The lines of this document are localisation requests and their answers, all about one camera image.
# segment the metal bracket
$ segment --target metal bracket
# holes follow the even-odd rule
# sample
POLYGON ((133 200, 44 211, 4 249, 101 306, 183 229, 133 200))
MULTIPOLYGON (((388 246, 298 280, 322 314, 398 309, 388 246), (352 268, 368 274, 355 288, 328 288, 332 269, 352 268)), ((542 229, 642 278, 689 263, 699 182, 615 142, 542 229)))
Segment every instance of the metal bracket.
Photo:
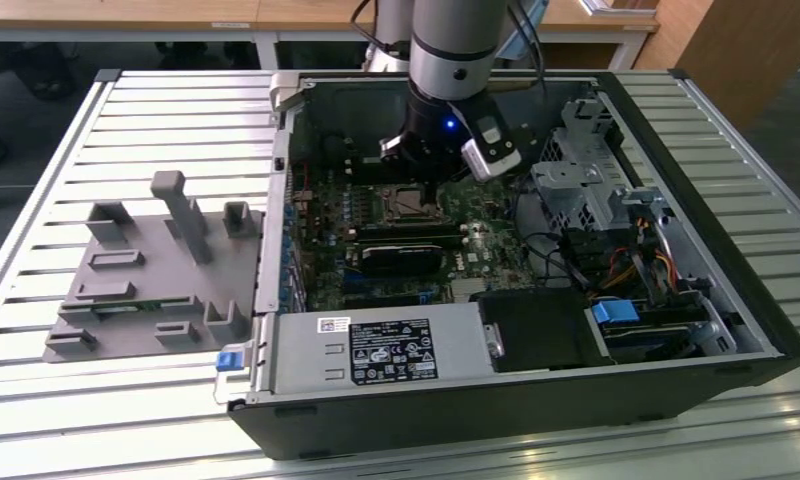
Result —
POLYGON ((275 112, 284 112, 302 100, 299 72, 280 71, 270 80, 270 105, 275 112))

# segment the power supply label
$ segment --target power supply label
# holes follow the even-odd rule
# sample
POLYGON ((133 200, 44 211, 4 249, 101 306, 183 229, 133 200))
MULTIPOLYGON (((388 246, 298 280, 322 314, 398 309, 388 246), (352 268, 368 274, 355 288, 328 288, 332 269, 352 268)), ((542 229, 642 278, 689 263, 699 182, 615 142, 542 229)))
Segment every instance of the power supply label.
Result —
POLYGON ((356 385, 439 378, 430 319, 351 323, 350 361, 356 385))

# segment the motherboard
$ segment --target motherboard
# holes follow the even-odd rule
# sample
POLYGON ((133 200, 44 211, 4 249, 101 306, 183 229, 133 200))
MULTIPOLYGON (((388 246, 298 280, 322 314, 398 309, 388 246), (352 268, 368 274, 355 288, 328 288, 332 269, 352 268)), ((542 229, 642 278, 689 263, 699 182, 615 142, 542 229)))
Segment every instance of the motherboard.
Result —
POLYGON ((466 178, 423 204, 415 185, 363 185, 350 170, 295 171, 310 311, 466 302, 535 284, 508 184, 466 178))

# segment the floor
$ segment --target floor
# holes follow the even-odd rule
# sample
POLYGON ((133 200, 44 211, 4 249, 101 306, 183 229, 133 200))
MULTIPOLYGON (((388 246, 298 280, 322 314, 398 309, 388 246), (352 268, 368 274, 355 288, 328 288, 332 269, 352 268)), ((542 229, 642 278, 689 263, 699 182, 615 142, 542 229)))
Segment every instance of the floor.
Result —
MULTIPOLYGON (((151 43, 67 45, 65 50, 80 89, 64 100, 36 100, 12 73, 0 74, 0 134, 12 150, 0 164, 0 185, 37 182, 97 70, 153 69, 161 60, 151 43)), ((222 45, 211 45, 208 54, 222 59, 222 45)), ((800 196, 800 73, 789 81, 746 137, 800 196)), ((0 246, 29 191, 0 190, 0 246)))

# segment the metal table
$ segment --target metal table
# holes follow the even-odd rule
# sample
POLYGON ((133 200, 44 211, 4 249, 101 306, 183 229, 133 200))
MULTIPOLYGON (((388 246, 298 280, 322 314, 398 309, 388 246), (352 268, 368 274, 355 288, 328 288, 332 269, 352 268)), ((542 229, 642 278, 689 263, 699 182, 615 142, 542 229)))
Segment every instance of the metal table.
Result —
MULTIPOLYGON (((0 251, 0 478, 800 475, 800 369, 670 421, 276 462, 215 402, 215 353, 40 362, 92 201, 125 198, 131 214, 161 213, 149 180, 177 168, 204 211, 234 199, 263 208, 270 75, 125 72, 92 86, 0 251)), ((690 81, 666 72, 619 78, 800 329, 800 201, 690 81)), ((230 387, 236 396, 246 378, 230 387)))

